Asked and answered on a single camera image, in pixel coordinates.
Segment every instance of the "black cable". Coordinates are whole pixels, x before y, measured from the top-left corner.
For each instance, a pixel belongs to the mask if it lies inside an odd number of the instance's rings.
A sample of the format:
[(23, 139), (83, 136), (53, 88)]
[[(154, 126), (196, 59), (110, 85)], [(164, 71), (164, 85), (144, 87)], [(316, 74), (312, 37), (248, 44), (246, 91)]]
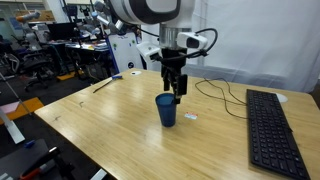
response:
[(94, 8), (94, 5), (92, 3), (92, 0), (90, 0), (90, 5), (91, 5), (91, 8), (92, 8), (92, 11), (95, 11), (95, 8)]
[[(222, 98), (215, 97), (215, 96), (212, 96), (212, 95), (208, 95), (208, 94), (204, 93), (203, 91), (201, 91), (201, 90), (197, 87), (197, 85), (198, 85), (199, 83), (203, 83), (203, 82), (208, 82), (210, 85), (212, 85), (212, 86), (214, 86), (214, 87), (216, 87), (216, 88), (219, 88), (219, 89), (221, 90), (221, 92), (222, 92), (223, 99), (222, 99)], [(227, 102), (231, 102), (231, 103), (237, 104), (237, 105), (243, 105), (243, 104), (238, 104), (238, 103), (235, 103), (235, 102), (232, 102), (232, 101), (227, 100), (226, 97), (225, 97), (224, 91), (223, 91), (223, 89), (222, 89), (221, 87), (218, 87), (218, 86), (213, 85), (213, 84), (210, 83), (207, 79), (196, 83), (195, 86), (196, 86), (196, 88), (197, 88), (202, 94), (204, 94), (204, 95), (206, 95), (206, 96), (208, 96), (208, 97), (211, 97), (211, 98), (216, 98), (216, 99), (221, 99), (221, 100), (223, 100), (223, 101), (224, 101), (224, 107), (225, 107), (225, 109), (226, 109), (226, 111), (227, 111), (228, 114), (230, 114), (230, 115), (232, 115), (232, 116), (234, 116), (234, 117), (237, 117), (237, 118), (248, 119), (248, 118), (246, 118), (246, 117), (241, 117), (241, 116), (235, 115), (235, 114), (233, 114), (233, 113), (231, 113), (231, 112), (229, 111), (228, 106), (227, 106)]]
[[(224, 100), (223, 98), (219, 98), (219, 97), (216, 97), (216, 96), (212, 96), (212, 95), (210, 95), (210, 94), (207, 94), (207, 93), (203, 92), (203, 91), (198, 87), (198, 85), (201, 84), (201, 83), (204, 83), (204, 82), (206, 82), (206, 80), (197, 82), (197, 83), (195, 84), (195, 87), (197, 88), (198, 91), (200, 91), (202, 94), (204, 94), (204, 95), (206, 95), (206, 96), (208, 96), (208, 97), (216, 98), (216, 99), (220, 99), (220, 100)], [(229, 100), (227, 100), (227, 99), (226, 99), (226, 101), (228, 101), (229, 103), (235, 104), (235, 105), (241, 105), (241, 106), (243, 106), (243, 104), (236, 103), (236, 102), (233, 102), (233, 101), (229, 101)]]
[(201, 32), (205, 32), (205, 31), (213, 31), (215, 33), (215, 37), (213, 42), (210, 44), (210, 46), (207, 49), (204, 50), (199, 50), (190, 54), (186, 54), (186, 55), (182, 55), (182, 56), (178, 56), (178, 57), (172, 57), (172, 58), (165, 58), (165, 59), (161, 59), (159, 61), (161, 62), (166, 62), (166, 61), (180, 61), (182, 59), (185, 58), (195, 58), (195, 57), (199, 57), (199, 56), (207, 56), (208, 55), (208, 51), (216, 44), (217, 40), (218, 40), (218, 31), (214, 28), (206, 28), (206, 29), (202, 29), (200, 31), (197, 31), (195, 33), (201, 33)]
[(235, 95), (233, 95), (233, 94), (231, 93), (230, 84), (229, 84), (225, 79), (223, 79), (223, 78), (217, 78), (217, 79), (212, 79), (212, 80), (208, 80), (208, 79), (206, 79), (206, 78), (204, 78), (204, 79), (205, 79), (209, 84), (211, 84), (212, 86), (217, 87), (217, 88), (219, 88), (219, 87), (216, 86), (216, 85), (214, 85), (214, 84), (212, 84), (210, 81), (215, 81), (215, 80), (222, 80), (222, 81), (224, 81), (224, 82), (228, 85), (228, 92), (229, 92), (229, 94), (230, 94), (234, 99), (236, 99), (237, 101), (241, 102), (241, 103), (242, 103), (241, 105), (247, 105), (247, 103), (241, 101), (240, 99), (238, 99)]
[(145, 30), (143, 30), (143, 29), (139, 28), (138, 26), (137, 26), (136, 28), (137, 28), (137, 29), (139, 29), (140, 31), (142, 31), (142, 32), (146, 33), (146, 34), (151, 35), (151, 36), (159, 37), (159, 35), (156, 35), (156, 34), (153, 34), (153, 33), (151, 33), (151, 32), (145, 31)]

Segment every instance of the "desk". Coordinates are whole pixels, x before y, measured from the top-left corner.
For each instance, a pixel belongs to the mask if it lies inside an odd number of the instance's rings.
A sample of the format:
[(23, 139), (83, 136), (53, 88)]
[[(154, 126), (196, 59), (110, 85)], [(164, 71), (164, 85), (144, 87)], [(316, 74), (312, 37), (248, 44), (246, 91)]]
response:
[(65, 52), (65, 44), (71, 43), (70, 41), (51, 41), (43, 43), (43, 46), (49, 46), (49, 52), (54, 60), (55, 69), (58, 71), (58, 75), (68, 73), (70, 74), (70, 69), (66, 61), (68, 57)]
[[(93, 161), (118, 179), (288, 179), (249, 163), (247, 120), (230, 116), (222, 100), (201, 94), (189, 77), (188, 94), (177, 107), (177, 123), (161, 126), (155, 97), (163, 93), (158, 72), (128, 70), (123, 80), (92, 93), (104, 80), (35, 112)], [(224, 82), (215, 82), (227, 92)], [(320, 112), (305, 93), (230, 83), (245, 100), (247, 88), (278, 92), (311, 179), (320, 179)], [(222, 97), (209, 84), (201, 90)], [(226, 98), (233, 100), (226, 93)], [(228, 104), (246, 116), (246, 107)], [(184, 117), (198, 114), (196, 120)]]
[[(99, 45), (106, 45), (105, 41), (104, 42), (98, 42)], [(99, 48), (99, 47), (103, 47), (103, 46), (99, 46), (99, 45), (94, 45), (93, 43), (83, 43), (81, 46), (76, 43), (76, 44), (66, 44), (66, 48), (71, 49), (77, 53), (80, 52), (86, 52), (86, 53), (99, 53), (99, 58), (101, 58), (103, 60), (103, 62), (105, 63), (105, 69), (107, 71), (107, 75), (108, 77), (111, 77), (111, 70), (110, 67), (108, 65), (107, 62), (107, 55), (109, 53), (109, 49), (108, 48)], [(78, 72), (78, 68), (77, 68), (77, 63), (76, 60), (73, 58), (72, 55), (70, 55), (70, 58), (72, 60), (72, 63), (74, 65), (75, 68), (75, 73), (78, 76), (79, 79), (81, 79), (80, 74)]]

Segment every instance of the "blue cup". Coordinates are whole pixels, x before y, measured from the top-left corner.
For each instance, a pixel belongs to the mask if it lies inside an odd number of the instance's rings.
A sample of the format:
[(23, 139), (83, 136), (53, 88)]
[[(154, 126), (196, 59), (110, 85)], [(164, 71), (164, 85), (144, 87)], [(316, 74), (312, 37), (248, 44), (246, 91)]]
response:
[(165, 127), (171, 127), (176, 123), (177, 105), (173, 103), (174, 95), (163, 93), (156, 97), (161, 124)]

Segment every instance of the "office chair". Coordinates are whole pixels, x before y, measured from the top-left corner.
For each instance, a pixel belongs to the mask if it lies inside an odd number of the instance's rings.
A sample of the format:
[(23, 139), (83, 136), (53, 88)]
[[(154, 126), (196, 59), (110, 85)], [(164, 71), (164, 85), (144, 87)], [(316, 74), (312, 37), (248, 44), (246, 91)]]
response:
[(29, 87), (32, 87), (34, 84), (42, 84), (46, 89), (48, 85), (44, 82), (47, 79), (51, 79), (53, 75), (52, 71), (48, 68), (51, 65), (51, 62), (48, 61), (43, 54), (41, 53), (29, 53), (23, 58), (18, 58), (15, 55), (7, 52), (3, 52), (3, 59), (10, 66), (10, 72), (16, 75), (30, 75), (36, 76), (35, 80), (31, 80), (25, 86), (25, 91), (29, 92)]

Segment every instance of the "black keyboard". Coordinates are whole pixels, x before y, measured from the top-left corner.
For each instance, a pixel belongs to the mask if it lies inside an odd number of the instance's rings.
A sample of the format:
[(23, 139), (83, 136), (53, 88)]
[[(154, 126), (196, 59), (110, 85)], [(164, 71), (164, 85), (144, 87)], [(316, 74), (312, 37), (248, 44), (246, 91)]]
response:
[(293, 179), (310, 179), (276, 94), (247, 90), (252, 164)]

